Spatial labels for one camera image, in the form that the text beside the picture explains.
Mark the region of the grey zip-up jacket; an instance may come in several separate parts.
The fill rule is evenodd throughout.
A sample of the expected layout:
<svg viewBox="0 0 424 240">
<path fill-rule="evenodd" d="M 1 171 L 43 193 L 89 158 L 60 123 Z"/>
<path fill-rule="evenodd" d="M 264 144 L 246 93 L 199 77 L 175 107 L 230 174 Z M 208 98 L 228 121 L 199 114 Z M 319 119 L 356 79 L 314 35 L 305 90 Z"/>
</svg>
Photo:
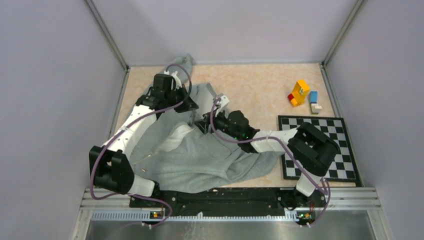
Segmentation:
<svg viewBox="0 0 424 240">
<path fill-rule="evenodd" d="M 135 175 L 160 189 L 200 193 L 269 174 L 281 151 L 247 153 L 222 132 L 202 133 L 199 114 L 168 110 L 146 130 L 129 158 Z"/>
</svg>

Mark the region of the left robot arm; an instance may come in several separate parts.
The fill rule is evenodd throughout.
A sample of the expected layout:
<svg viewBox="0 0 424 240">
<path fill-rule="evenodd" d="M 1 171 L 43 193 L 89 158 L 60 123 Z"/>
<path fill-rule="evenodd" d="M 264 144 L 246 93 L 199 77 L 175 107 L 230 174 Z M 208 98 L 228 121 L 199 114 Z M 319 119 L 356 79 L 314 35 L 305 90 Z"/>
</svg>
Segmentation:
<svg viewBox="0 0 424 240">
<path fill-rule="evenodd" d="M 190 98 L 192 86 L 181 82 L 178 72 L 157 73 L 152 86 L 140 96 L 126 121 L 102 146 L 93 146 L 89 151 L 90 193 L 94 187 L 109 190 L 111 195 L 141 197 L 149 207 L 160 202 L 158 183 L 136 175 L 129 162 L 135 146 L 146 130 L 169 110 L 184 113 L 198 109 Z"/>
</svg>

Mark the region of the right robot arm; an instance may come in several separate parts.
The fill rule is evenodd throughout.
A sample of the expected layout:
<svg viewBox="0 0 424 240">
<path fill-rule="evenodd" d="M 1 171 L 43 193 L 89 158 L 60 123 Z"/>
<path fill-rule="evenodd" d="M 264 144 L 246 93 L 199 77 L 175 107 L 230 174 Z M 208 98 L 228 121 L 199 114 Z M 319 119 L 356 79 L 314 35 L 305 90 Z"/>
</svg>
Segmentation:
<svg viewBox="0 0 424 240">
<path fill-rule="evenodd" d="M 205 113 L 194 124 L 203 133 L 221 131 L 228 136 L 228 142 L 237 144 L 246 153 L 283 153 L 301 167 L 293 191 L 279 199 L 288 210 L 312 205 L 313 193 L 318 192 L 319 182 L 340 153 L 338 144 L 309 122 L 289 130 L 266 132 L 250 126 L 240 110 L 229 114 L 215 110 Z"/>
</svg>

